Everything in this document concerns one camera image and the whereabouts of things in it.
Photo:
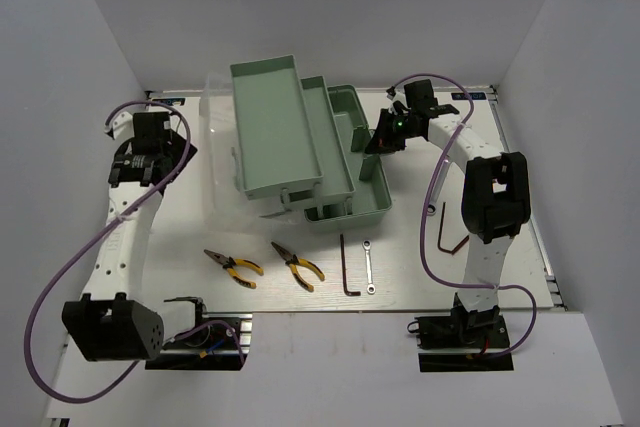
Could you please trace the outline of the green plastic toolbox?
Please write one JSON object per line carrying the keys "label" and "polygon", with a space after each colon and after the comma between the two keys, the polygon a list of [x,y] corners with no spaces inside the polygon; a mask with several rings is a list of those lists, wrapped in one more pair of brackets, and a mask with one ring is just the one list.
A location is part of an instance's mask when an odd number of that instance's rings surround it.
{"label": "green plastic toolbox", "polygon": [[293,56],[209,73],[199,120],[211,230],[363,229],[392,207],[357,91],[300,77]]}

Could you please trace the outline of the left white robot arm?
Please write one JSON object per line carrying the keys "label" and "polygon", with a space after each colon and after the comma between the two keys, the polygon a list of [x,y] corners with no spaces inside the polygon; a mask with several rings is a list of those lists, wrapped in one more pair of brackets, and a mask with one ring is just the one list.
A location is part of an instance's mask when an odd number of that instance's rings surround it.
{"label": "left white robot arm", "polygon": [[199,313],[197,299],[168,299],[153,310],[142,294],[163,180],[180,158],[192,158],[197,150],[172,129],[167,111],[122,112],[110,127],[118,147],[108,175],[107,220],[117,225],[102,240],[80,299],[64,305],[62,321],[88,361],[152,360],[176,335],[199,346],[211,334],[211,321]]}

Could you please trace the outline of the large silver ratchet wrench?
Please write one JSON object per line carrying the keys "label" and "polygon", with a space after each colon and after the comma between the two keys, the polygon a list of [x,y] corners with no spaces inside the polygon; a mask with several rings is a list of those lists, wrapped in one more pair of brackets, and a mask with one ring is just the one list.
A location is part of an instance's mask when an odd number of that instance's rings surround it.
{"label": "large silver ratchet wrench", "polygon": [[427,206],[427,215],[432,216],[437,211],[437,203],[445,183],[450,162],[448,158],[445,158],[442,162],[440,169],[432,175],[430,183],[432,184],[431,195]]}

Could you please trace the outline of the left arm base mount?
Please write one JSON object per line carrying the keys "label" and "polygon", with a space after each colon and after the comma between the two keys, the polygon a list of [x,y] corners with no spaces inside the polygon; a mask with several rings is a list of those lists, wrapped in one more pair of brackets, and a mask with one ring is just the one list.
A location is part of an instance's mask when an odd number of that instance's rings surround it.
{"label": "left arm base mount", "polygon": [[215,320],[190,337],[166,344],[160,355],[145,363],[147,371],[241,371],[248,359],[252,336],[252,314],[206,313],[202,323]]}

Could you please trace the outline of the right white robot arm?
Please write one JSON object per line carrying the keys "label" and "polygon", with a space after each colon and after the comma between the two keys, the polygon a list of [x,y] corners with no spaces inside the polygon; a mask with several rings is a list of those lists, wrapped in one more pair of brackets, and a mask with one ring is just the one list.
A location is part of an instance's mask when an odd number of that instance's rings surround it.
{"label": "right white robot arm", "polygon": [[414,138],[440,148],[429,196],[445,163],[455,164],[464,175],[461,215],[469,250],[464,277],[455,286],[451,331],[459,343],[475,345],[498,321],[506,254],[531,215],[526,158],[484,141],[469,126],[468,115],[438,102],[428,79],[396,83],[387,96],[391,105],[381,110],[366,153],[399,152]]}

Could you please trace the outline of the small brown hex key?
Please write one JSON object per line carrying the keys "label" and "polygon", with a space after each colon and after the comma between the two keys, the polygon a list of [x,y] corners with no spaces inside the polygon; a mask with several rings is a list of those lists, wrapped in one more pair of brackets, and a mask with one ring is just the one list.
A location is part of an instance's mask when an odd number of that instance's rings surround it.
{"label": "small brown hex key", "polygon": [[353,291],[348,286],[346,247],[345,247],[345,239],[343,234],[339,235],[339,242],[340,242],[340,255],[341,255],[342,287],[343,287],[344,295],[347,297],[359,297],[361,295],[361,292]]}

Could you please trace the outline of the small silver ratchet wrench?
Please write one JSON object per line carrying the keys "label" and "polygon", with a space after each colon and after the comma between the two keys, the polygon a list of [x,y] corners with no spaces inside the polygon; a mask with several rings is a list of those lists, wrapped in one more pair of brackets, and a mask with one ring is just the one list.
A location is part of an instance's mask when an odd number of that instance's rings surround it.
{"label": "small silver ratchet wrench", "polygon": [[376,287],[373,279],[373,267],[372,267],[372,258],[371,258],[371,242],[369,240],[364,240],[362,243],[364,255],[365,255],[365,265],[366,265],[366,276],[367,276],[367,293],[369,295],[374,295],[376,293]]}

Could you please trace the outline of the large brown hex key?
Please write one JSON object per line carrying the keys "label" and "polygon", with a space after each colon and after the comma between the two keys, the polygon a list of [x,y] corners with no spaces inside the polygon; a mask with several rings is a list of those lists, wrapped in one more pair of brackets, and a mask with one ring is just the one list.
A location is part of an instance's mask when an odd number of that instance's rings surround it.
{"label": "large brown hex key", "polygon": [[441,207],[436,247],[439,252],[454,256],[462,251],[469,243],[469,236],[456,237],[448,224],[448,206],[444,202]]}

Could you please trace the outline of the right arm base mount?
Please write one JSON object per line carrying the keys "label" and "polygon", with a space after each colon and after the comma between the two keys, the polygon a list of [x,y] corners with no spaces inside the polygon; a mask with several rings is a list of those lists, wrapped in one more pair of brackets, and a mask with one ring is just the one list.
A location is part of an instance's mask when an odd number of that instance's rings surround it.
{"label": "right arm base mount", "polygon": [[407,325],[416,337],[421,373],[481,373],[514,370],[512,354],[495,358],[510,347],[504,317],[491,327],[459,334],[450,316],[416,317]]}

